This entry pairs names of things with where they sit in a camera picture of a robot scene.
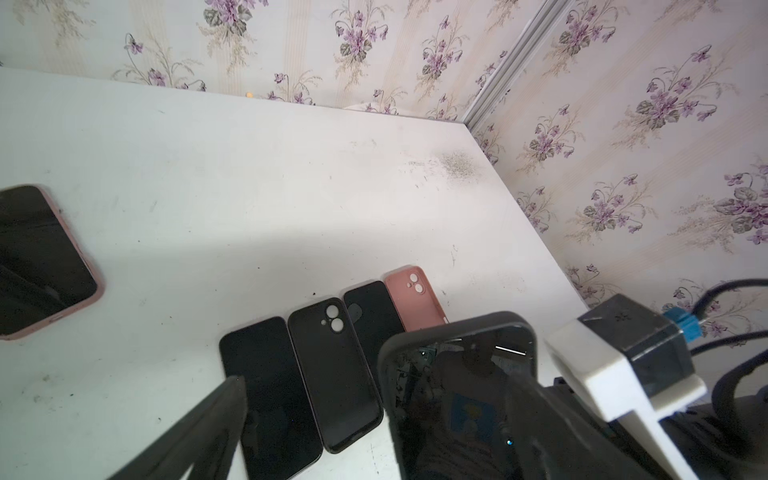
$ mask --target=smartphone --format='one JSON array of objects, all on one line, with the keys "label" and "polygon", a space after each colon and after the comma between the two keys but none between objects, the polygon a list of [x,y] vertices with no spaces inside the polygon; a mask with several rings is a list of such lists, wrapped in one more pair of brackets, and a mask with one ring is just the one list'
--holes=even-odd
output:
[{"label": "smartphone", "polygon": [[521,478],[505,395],[536,378],[536,338],[522,318],[492,313],[401,333],[379,354],[382,400],[404,480]]},{"label": "smartphone", "polygon": [[384,284],[395,303],[406,332],[415,332],[448,322],[421,268],[408,266],[390,273],[384,279]]},{"label": "smartphone", "polygon": [[352,322],[338,298],[293,312],[288,330],[323,445],[339,453],[383,417]]},{"label": "smartphone", "polygon": [[379,351],[390,337],[405,332],[395,304],[380,281],[345,293],[344,303],[373,381],[380,388],[376,370]]},{"label": "smartphone", "polygon": [[0,191],[0,339],[13,340],[102,294],[53,200],[35,185]]},{"label": "smartphone", "polygon": [[245,378],[248,413],[240,437],[251,480],[286,480],[323,453],[284,319],[276,316],[219,341],[227,376]]}]

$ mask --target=wall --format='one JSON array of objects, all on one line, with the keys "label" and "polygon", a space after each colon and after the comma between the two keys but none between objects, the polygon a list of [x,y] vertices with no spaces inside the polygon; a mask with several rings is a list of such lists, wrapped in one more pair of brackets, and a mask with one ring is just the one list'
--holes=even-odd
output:
[{"label": "wall", "polygon": [[8,0],[0,61],[455,120],[541,0]]},{"label": "wall", "polygon": [[[574,2],[473,132],[588,304],[690,308],[768,276],[766,21],[760,0]],[[767,306],[764,290],[722,295],[697,343],[764,329]],[[767,346],[697,369],[711,387]]]}]

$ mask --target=white table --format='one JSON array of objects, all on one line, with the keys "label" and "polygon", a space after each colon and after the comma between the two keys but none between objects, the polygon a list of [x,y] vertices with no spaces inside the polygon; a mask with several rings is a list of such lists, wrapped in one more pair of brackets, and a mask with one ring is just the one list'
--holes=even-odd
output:
[{"label": "white table", "polygon": [[[46,186],[106,279],[0,342],[3,479],[107,477],[223,381],[225,333],[406,264],[453,321],[541,338],[586,311],[462,124],[0,68],[0,152],[0,188]],[[377,475],[386,419],[300,477]]]}]

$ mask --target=black cable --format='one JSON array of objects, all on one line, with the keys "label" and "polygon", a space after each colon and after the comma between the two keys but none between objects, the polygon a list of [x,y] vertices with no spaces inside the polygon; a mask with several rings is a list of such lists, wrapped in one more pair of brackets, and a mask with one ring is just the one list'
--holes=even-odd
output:
[{"label": "black cable", "polygon": [[768,363],[768,350],[755,355],[717,380],[712,388],[712,410],[731,435],[741,440],[743,448],[752,450],[758,440],[739,418],[736,408],[736,387],[745,376],[752,375],[756,368]]},{"label": "black cable", "polygon": [[760,330],[759,332],[742,333],[741,335],[729,336],[726,339],[715,340],[714,342],[704,343],[692,349],[690,356],[698,355],[712,349],[716,349],[719,346],[732,345],[734,343],[746,342],[747,340],[764,339],[768,337],[768,330]]},{"label": "black cable", "polygon": [[690,312],[695,315],[696,318],[703,319],[704,310],[706,310],[710,303],[712,303],[712,300],[715,300],[716,296],[720,295],[722,292],[735,290],[737,288],[741,288],[742,286],[768,286],[768,278],[746,278],[744,280],[734,280],[732,282],[721,283],[720,285],[704,292],[704,295],[699,298],[699,301],[696,302],[696,305],[694,305]]}]

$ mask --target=pink phone case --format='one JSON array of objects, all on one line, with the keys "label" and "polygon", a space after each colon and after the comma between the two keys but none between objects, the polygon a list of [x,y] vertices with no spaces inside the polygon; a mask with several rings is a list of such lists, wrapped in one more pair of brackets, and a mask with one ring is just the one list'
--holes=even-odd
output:
[{"label": "pink phone case", "polygon": [[93,302],[100,299],[102,295],[104,295],[104,281],[102,280],[101,275],[99,274],[98,270],[96,270],[96,268],[94,267],[94,264],[88,259],[88,257],[86,257],[83,254],[83,251],[80,249],[78,242],[74,239],[72,232],[69,230],[67,223],[64,222],[63,218],[61,218],[61,215],[59,213],[58,207],[56,206],[56,203],[54,203],[53,199],[51,199],[51,196],[48,195],[48,192],[46,192],[45,189],[39,185],[15,185],[14,187],[5,188],[3,190],[11,190],[12,188],[17,188],[17,187],[35,187],[38,190],[40,190],[40,193],[42,194],[43,198],[45,198],[45,201],[48,203],[48,206],[51,208],[51,211],[56,216],[56,220],[58,220],[59,224],[61,225],[61,228],[64,229],[64,232],[67,234],[69,241],[72,242],[74,249],[77,250],[78,255],[83,260],[83,263],[85,263],[85,267],[88,268],[88,272],[91,274],[94,281],[96,282],[96,292],[93,295],[89,296],[87,299],[83,300],[82,302],[76,303],[73,306],[65,308],[61,312],[54,313],[48,318],[42,319],[37,323],[33,323],[30,326],[19,330],[18,332],[11,333],[9,335],[0,335],[1,340],[16,340],[24,336],[27,336],[30,333],[40,330],[46,325],[51,325],[53,322],[55,322],[60,318],[63,318],[67,315],[77,312],[80,309],[85,308],[88,305],[91,305]]},{"label": "pink phone case", "polygon": [[390,273],[384,279],[384,284],[389,290],[389,295],[392,297],[406,332],[445,325],[448,322],[421,268],[407,266]]}]

